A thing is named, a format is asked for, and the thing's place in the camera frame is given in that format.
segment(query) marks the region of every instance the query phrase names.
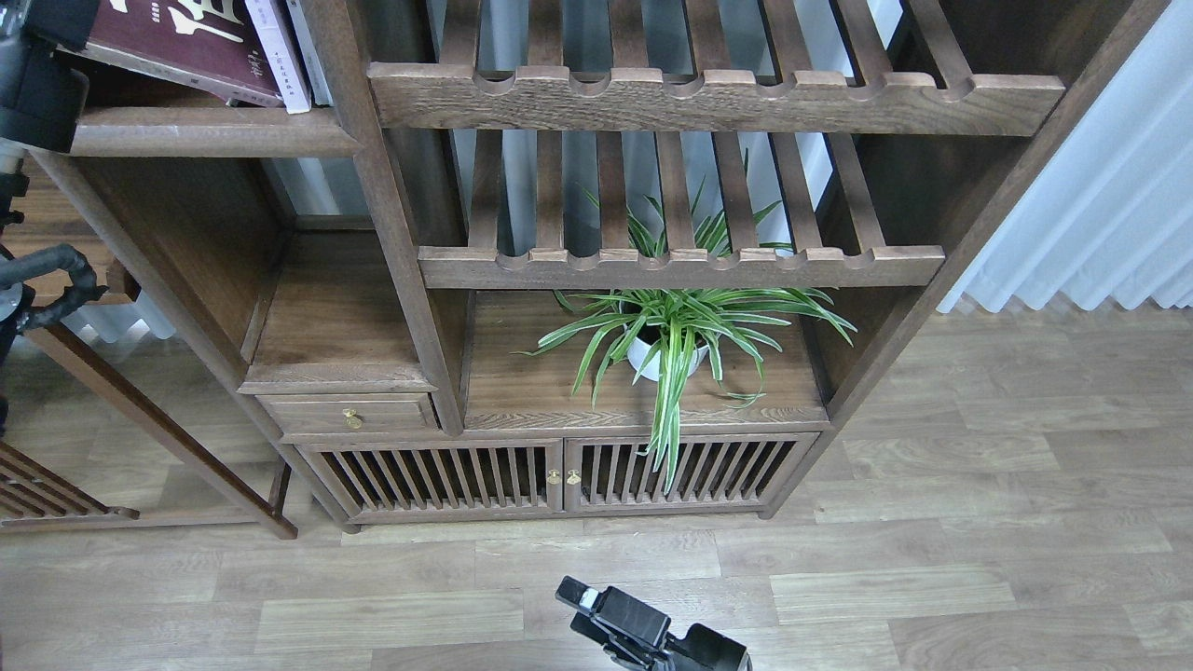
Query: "book spine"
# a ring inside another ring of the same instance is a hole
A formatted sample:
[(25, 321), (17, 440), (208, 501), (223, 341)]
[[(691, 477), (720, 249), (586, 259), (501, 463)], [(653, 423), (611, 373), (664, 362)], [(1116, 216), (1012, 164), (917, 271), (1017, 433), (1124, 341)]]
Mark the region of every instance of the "book spine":
[(332, 105), (332, 90), (327, 86), (327, 75), (323, 73), (323, 63), (319, 61), (319, 51), (315, 50), (315, 39), (310, 35), (310, 25), (307, 24), (307, 14), (302, 11), (298, 0), (286, 0), (290, 7), (290, 23), (295, 26), (295, 37), (298, 38), (298, 51), (302, 54), (302, 62), (307, 66), (307, 79), (310, 80), (310, 92), (317, 105)]
[(188, 69), (177, 68), (100, 44), (88, 44), (87, 48), (80, 53), (80, 55), (110, 66), (132, 70), (135, 73), (206, 91), (208, 93), (224, 100), (240, 100), (242, 103), (251, 103), (262, 107), (280, 107), (283, 105), (283, 101), (279, 98), (270, 94), (268, 92), (254, 91), (247, 86), (241, 86), (229, 80), (208, 76)]
[(282, 91), (286, 111), (292, 115), (309, 112), (310, 91), (299, 66), (302, 61), (290, 38), (284, 10), (277, 0), (247, 0), (246, 4), (256, 36), (261, 39), (261, 49), (273, 70), (273, 79)]

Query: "cabinet door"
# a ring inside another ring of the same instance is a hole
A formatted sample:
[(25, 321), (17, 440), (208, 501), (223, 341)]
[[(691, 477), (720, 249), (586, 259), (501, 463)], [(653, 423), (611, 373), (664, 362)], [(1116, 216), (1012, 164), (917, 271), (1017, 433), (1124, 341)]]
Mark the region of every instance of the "cabinet door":
[(360, 524), (546, 516), (563, 509), (560, 441), (301, 445)]
[(645, 438), (568, 439), (569, 512), (710, 512), (760, 509), (808, 453), (816, 433), (690, 436), (670, 491), (653, 472)]

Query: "red book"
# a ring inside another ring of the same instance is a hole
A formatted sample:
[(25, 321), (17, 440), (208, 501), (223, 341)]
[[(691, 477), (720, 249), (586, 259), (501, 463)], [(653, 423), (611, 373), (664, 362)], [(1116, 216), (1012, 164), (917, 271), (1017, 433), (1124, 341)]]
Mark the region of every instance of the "red book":
[(283, 105), (245, 0), (103, 0), (82, 55), (225, 100)]

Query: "potted plant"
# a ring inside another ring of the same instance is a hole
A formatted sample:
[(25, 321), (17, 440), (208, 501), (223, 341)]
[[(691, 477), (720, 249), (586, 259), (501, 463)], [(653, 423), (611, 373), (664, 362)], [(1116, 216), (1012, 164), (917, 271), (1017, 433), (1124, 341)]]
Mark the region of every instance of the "potted plant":
[[(692, 202), (693, 214), (701, 192), (703, 185)], [(600, 207), (595, 197), (591, 193), (588, 197)], [(660, 221), (665, 221), (662, 205), (649, 196), (647, 199)], [(772, 203), (755, 213), (754, 223), (761, 222), (778, 204)], [(666, 251), (666, 226), (656, 235), (631, 211), (629, 227), (631, 241), (643, 256), (659, 257)], [(699, 247), (715, 256), (730, 253), (729, 228), (723, 209), (697, 226), (696, 241)], [(785, 242), (764, 245), (791, 250), (791, 245)], [(791, 321), (780, 315), (805, 315), (829, 322), (851, 344), (848, 332), (857, 331), (852, 324), (822, 304), (832, 304), (833, 301), (818, 289), (617, 289), (574, 294), (570, 298), (556, 291), (555, 296), (564, 309), (579, 315), (577, 319), (543, 336), (536, 351), (520, 353), (538, 356), (591, 331), (571, 393), (580, 390), (595, 362), (592, 394), (594, 406), (606, 370), (622, 361), (630, 361), (633, 365), (633, 383), (641, 377), (657, 381), (647, 455), (654, 457), (654, 470), (667, 464), (665, 492), (670, 492), (679, 466), (680, 398), (688, 376), (705, 357), (709, 358), (712, 378), (718, 384), (724, 380), (724, 344), (731, 344), (754, 359), (759, 390), (753, 394), (725, 390), (727, 396), (741, 401), (737, 407), (746, 407), (762, 395), (765, 369), (759, 346), (783, 351), (779, 343), (758, 331), (756, 326), (790, 326)], [(576, 298), (586, 302), (577, 306), (573, 302)]]

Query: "brass door handle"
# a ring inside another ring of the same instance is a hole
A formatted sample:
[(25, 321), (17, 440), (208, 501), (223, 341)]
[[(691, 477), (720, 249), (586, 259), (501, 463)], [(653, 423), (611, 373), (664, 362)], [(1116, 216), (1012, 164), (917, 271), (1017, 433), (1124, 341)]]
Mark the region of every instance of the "brass door handle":
[(344, 423), (347, 424), (348, 429), (352, 429), (353, 431), (365, 425), (365, 420), (360, 419), (360, 417), (357, 414), (357, 411), (352, 408), (347, 408), (344, 411)]

